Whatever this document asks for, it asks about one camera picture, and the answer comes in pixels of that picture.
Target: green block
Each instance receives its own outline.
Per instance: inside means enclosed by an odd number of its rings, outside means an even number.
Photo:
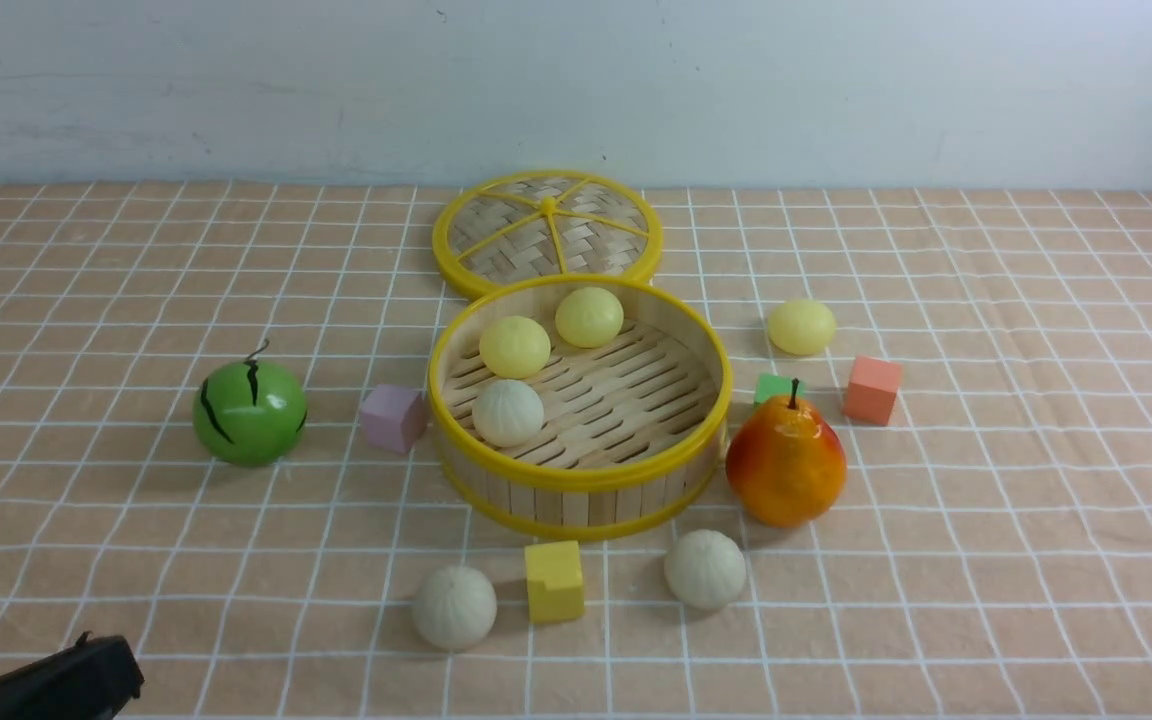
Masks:
[[[758,386],[755,387],[755,407],[761,406],[767,397],[776,395],[790,395],[794,389],[794,381],[790,378],[763,373],[758,377]],[[799,395],[803,395],[803,382],[799,381]]]

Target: black object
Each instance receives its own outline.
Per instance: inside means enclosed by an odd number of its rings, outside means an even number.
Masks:
[[[109,720],[145,675],[123,635],[89,639],[0,675],[0,720]]]

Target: white wall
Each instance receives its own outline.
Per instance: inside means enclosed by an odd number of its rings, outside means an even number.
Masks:
[[[0,179],[1152,188],[1152,0],[0,0]]]

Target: toy pear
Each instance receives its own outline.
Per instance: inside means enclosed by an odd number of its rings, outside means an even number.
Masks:
[[[838,501],[847,456],[838,434],[814,406],[790,395],[768,397],[741,425],[727,448],[727,482],[755,520],[796,528],[819,518]]]

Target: cube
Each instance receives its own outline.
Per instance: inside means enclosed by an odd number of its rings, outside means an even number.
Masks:
[[[763,373],[758,377],[758,384],[755,386],[755,407],[767,402],[767,397],[790,395],[793,391],[794,381],[790,378]],[[799,382],[799,395],[803,395],[803,382]]]
[[[876,425],[890,423],[900,392],[901,366],[886,359],[861,355],[851,364],[842,414]]]
[[[585,614],[579,544],[529,544],[522,548],[522,560],[526,567],[526,614],[532,623],[562,623]]]
[[[419,389],[376,386],[362,401],[358,423],[367,442],[407,455],[425,433],[429,404]]]

